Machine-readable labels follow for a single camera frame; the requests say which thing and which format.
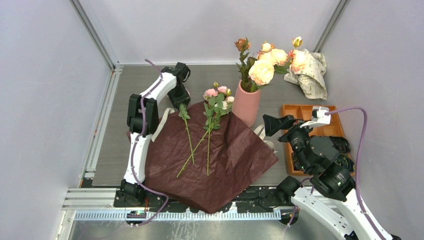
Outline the pink rose stem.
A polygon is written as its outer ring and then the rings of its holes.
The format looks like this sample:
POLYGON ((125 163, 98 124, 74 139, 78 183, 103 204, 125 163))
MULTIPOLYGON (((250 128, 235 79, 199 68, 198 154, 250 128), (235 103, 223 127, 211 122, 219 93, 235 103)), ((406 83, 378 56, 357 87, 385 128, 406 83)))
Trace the pink rose stem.
POLYGON ((191 117, 189 116, 188 108, 187 108, 187 105, 186 104, 180 103, 178 105, 178 107, 179 107, 179 114, 178 114, 178 116, 181 117, 182 120, 184 121, 185 130, 186 130, 187 136, 188 136, 188 142, 189 142, 189 147, 190 147, 190 152, 191 152, 191 155, 190 155, 189 159, 192 161, 193 164, 195 164, 194 149, 193 149, 191 134, 190 134, 190 130, 189 130, 189 124, 188 124, 188 120, 191 117))

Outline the pink white rose stems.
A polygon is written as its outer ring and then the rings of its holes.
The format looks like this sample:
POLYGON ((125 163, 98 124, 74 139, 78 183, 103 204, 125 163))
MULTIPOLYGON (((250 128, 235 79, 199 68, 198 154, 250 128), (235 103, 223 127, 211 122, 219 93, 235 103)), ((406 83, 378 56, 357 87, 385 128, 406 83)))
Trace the pink white rose stems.
MULTIPOLYGON (((193 156, 195 158, 195 152, 197 148, 200 146, 203 140, 207 139, 206 174, 208 175, 210 172, 211 133, 213 130, 218 130, 221 128, 221 118, 232 111, 235 98, 232 96, 232 91, 230 88, 224 85, 220 85, 216 81, 213 83, 213 88, 207 89, 203 93, 203 98, 203 114, 206 116, 205 126, 203 126, 205 133, 198 141, 197 145, 192 145, 192 147, 194 150, 193 156)), ((177 177, 179 177, 185 170, 187 164, 192 162, 189 157, 176 175, 177 177)))

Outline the cream printed ribbon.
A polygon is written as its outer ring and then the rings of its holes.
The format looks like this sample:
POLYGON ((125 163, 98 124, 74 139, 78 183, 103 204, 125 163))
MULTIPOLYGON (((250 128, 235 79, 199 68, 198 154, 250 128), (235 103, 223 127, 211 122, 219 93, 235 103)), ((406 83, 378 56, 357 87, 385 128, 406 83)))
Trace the cream printed ribbon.
POLYGON ((258 127, 256 127, 253 131, 270 149, 273 150, 274 153, 276 153, 276 147, 275 144, 270 141, 270 140, 266 140, 266 133, 265 133, 265 126, 259 125, 258 127))

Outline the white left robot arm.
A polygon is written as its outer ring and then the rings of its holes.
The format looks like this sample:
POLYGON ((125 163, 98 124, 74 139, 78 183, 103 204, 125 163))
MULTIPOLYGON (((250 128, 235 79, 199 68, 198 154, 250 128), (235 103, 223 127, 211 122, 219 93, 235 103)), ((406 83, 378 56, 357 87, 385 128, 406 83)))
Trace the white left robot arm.
POLYGON ((189 67, 182 62, 165 66, 159 76, 145 91, 132 94, 128 101, 126 124, 129 128, 130 151, 127 168, 119 190, 133 206, 141 206, 147 190, 145 181, 146 159, 150 142, 163 127, 160 123, 158 104, 164 97, 171 101, 171 110, 187 106, 191 98, 184 83, 191 75, 189 67))

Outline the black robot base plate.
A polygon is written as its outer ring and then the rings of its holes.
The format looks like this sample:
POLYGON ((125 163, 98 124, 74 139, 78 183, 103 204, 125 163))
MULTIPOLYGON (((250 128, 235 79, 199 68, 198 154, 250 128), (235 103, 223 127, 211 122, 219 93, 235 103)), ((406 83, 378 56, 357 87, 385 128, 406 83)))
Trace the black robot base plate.
MULTIPOLYGON (((166 197, 152 192, 144 191, 144 199, 140 200, 124 193, 121 189, 115 192, 113 207, 115 208, 146 208, 149 213, 157 212, 165 203, 166 197)), ((231 209, 237 213, 270 213, 272 210, 285 209, 292 210, 294 204, 279 198, 275 186, 250 186, 242 193, 229 201, 216 213, 227 213, 231 209)), ((176 199, 170 198, 162 212, 183 213, 188 210, 190 213, 199 213, 200 208, 189 206, 176 199)))

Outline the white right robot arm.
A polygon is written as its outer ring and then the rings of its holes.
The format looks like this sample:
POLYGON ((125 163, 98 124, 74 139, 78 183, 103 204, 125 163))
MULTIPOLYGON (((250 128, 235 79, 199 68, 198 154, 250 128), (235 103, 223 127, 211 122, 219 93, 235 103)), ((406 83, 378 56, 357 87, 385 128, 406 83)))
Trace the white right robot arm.
POLYGON ((351 174, 336 163, 340 155, 331 139, 314 135, 314 128, 330 124, 331 115, 325 110, 314 110, 311 120, 304 121, 285 115, 278 118, 263 115, 267 137, 280 130, 285 134, 279 142, 289 143, 310 183, 323 197, 341 212, 338 214, 316 199, 292 176, 286 177, 277 187, 276 195, 283 205, 294 205, 320 221, 340 240, 398 240, 399 236, 388 233, 376 221, 359 194, 359 188, 351 174))

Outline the green leafy stem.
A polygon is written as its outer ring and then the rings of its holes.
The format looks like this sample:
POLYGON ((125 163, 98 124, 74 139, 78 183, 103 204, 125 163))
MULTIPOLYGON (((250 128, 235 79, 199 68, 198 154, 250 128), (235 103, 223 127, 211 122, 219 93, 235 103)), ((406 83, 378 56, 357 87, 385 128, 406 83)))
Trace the green leafy stem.
POLYGON ((249 77, 249 70, 251 68, 251 64, 249 62, 249 54, 250 54, 250 46, 251 43, 249 42, 248 38, 239 38, 234 42, 235 47, 237 48, 239 52, 239 61, 240 63, 237 63, 238 72, 240 73, 240 86, 245 91, 250 93, 251 87, 252 87, 252 81, 249 77))

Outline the short cream ribbon strip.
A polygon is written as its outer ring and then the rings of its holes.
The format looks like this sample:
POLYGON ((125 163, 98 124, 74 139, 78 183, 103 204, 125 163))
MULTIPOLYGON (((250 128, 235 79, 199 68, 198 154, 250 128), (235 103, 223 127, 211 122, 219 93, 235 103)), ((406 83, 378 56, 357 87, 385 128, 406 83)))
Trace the short cream ribbon strip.
POLYGON ((167 122, 167 119, 168 119, 169 114, 172 114, 174 112, 175 112, 175 109, 172 108, 172 107, 168 107, 168 108, 165 109, 165 111, 164 111, 164 113, 162 115, 162 118, 161 118, 161 120, 160 120, 160 122, 158 124, 158 127, 157 127, 156 131, 152 134, 152 137, 151 137, 151 141, 152 142, 155 142, 155 140, 157 139, 158 135, 162 131, 163 127, 165 126, 165 124, 167 122))

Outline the peach double rose stem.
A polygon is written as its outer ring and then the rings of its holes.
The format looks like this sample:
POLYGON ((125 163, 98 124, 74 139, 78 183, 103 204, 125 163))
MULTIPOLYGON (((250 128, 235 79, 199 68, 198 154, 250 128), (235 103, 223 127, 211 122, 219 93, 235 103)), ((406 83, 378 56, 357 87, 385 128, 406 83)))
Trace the peach double rose stem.
POLYGON ((268 85, 275 75, 275 67, 282 67, 288 60, 289 55, 284 50, 275 48, 269 42, 264 42, 256 60, 249 68, 248 78, 251 84, 248 90, 252 93, 268 85))

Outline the dark red wrapping paper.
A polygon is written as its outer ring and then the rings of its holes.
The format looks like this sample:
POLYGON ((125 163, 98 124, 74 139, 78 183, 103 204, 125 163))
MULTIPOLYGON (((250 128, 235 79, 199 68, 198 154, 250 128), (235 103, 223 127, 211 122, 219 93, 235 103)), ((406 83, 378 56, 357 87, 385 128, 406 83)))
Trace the dark red wrapping paper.
MULTIPOLYGON (((203 102, 188 108, 194 147, 205 133, 204 111, 203 102)), ((206 138, 195 151, 195 164, 189 161, 177 177, 191 151, 184 121, 176 112, 169 114, 155 142, 148 145, 143 184, 191 207, 215 213, 278 161, 274 151, 234 114, 221 117, 220 126, 210 136, 209 174, 206 138)))

